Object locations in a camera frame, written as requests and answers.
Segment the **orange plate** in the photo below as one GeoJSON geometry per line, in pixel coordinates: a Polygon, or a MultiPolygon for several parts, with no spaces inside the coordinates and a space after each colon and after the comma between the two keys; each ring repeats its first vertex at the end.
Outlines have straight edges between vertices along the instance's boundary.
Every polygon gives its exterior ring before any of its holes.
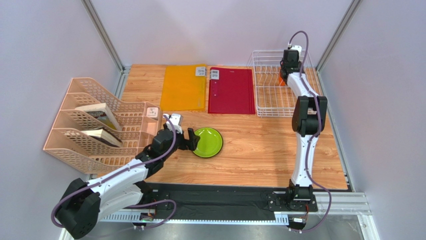
{"type": "Polygon", "coordinates": [[[287,86],[287,79],[286,78],[282,78],[281,76],[279,76],[279,78],[278,78],[278,85],[280,87],[286,87],[287,86]]]}

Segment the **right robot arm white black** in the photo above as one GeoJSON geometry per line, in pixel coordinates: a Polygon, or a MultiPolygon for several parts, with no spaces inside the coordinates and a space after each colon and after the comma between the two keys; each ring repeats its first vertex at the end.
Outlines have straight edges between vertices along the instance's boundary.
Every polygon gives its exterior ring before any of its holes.
{"type": "Polygon", "coordinates": [[[301,53],[301,46],[290,46],[283,51],[280,61],[280,76],[297,97],[291,122],[297,140],[296,159],[284,200],[291,211],[308,210],[314,203],[312,167],[316,144],[325,128],[328,104],[327,98],[311,87],[301,53]]]}

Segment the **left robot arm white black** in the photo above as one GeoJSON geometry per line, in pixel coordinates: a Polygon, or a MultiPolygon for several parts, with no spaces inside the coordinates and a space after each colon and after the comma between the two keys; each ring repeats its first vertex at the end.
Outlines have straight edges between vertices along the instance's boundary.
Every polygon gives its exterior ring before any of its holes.
{"type": "Polygon", "coordinates": [[[104,217],[124,208],[147,205],[151,193],[145,179],[157,173],[177,150],[194,151],[201,137],[188,128],[183,133],[161,129],[142,152],[126,165],[90,181],[73,180],[51,212],[54,225],[66,229],[74,239],[86,236],[104,217]]]}

